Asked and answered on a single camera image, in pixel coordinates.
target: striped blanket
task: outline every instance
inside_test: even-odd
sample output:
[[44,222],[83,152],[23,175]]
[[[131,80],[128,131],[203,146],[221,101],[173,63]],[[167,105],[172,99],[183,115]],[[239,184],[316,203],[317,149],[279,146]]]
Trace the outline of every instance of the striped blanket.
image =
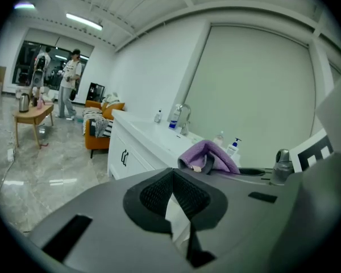
[[90,119],[90,135],[96,138],[111,137],[113,121],[105,118]]
[[84,134],[85,134],[86,133],[86,122],[89,119],[102,118],[102,111],[99,108],[86,107],[84,109],[82,115],[84,116],[83,131],[84,131]]

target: marble floor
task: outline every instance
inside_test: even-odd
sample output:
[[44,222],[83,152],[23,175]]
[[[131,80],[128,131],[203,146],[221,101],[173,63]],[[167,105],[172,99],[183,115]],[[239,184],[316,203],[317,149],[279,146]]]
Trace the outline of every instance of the marble floor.
[[[82,123],[54,116],[53,127],[49,117],[38,126],[40,143],[49,143],[41,149],[36,145],[32,126],[19,124],[19,147],[10,163],[7,150],[15,141],[12,114],[18,105],[14,96],[0,96],[0,212],[25,233],[83,191],[111,179],[107,175],[107,151],[95,151],[90,159]],[[77,116],[81,116],[83,107],[75,108]]]

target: cabinet handle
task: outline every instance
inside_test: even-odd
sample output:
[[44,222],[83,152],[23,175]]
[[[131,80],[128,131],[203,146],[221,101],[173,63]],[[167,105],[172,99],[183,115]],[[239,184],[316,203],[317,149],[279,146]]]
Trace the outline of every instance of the cabinet handle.
[[125,154],[125,156],[124,156],[124,161],[123,161],[123,163],[124,163],[124,166],[126,167],[126,163],[125,163],[125,161],[126,161],[126,156],[128,156],[129,155],[129,153],[127,152],[126,154]]
[[123,162],[123,157],[124,157],[124,154],[126,153],[126,150],[125,151],[123,151],[123,153],[121,154],[121,163],[123,163],[124,164],[124,162]]

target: orange sofa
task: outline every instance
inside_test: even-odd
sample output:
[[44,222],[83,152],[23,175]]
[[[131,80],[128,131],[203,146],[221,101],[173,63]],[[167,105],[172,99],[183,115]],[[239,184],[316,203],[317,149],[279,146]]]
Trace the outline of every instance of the orange sofa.
[[[112,104],[109,108],[106,108],[107,104],[101,107],[100,102],[87,100],[85,107],[96,107],[102,110],[102,116],[106,119],[114,120],[111,115],[113,109],[122,110],[124,108],[124,103]],[[91,159],[94,150],[107,150],[110,145],[110,138],[96,138],[90,135],[90,121],[86,122],[86,132],[85,132],[85,146],[88,150],[91,150]]]

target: white ceiling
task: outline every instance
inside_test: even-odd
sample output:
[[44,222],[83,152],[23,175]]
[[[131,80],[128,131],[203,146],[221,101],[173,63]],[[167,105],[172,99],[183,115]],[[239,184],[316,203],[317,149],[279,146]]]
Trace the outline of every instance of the white ceiling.
[[[19,19],[34,19],[48,23],[59,29],[66,27],[73,31],[86,33],[93,39],[115,49],[136,38],[155,22],[169,17],[172,13],[191,13],[204,6],[203,9],[214,8],[215,2],[257,1],[269,5],[281,6],[315,19],[317,0],[27,0],[36,6],[35,10],[15,10],[14,16]],[[69,20],[65,14],[75,14],[103,25],[102,31],[84,26]]]

